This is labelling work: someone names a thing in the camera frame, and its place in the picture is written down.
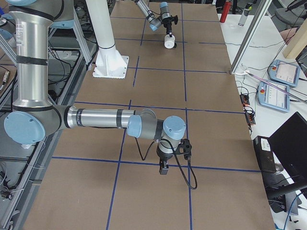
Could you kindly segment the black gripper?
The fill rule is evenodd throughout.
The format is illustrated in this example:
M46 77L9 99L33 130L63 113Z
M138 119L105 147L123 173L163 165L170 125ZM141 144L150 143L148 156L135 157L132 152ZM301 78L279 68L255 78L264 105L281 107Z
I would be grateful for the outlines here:
M167 35L172 38L172 21L170 20L164 20L164 28L167 30Z
M159 147L156 149L156 153L159 157L159 173L160 175L167 175L169 166L167 164L168 160L172 158L172 153L165 153L162 150L160 150Z

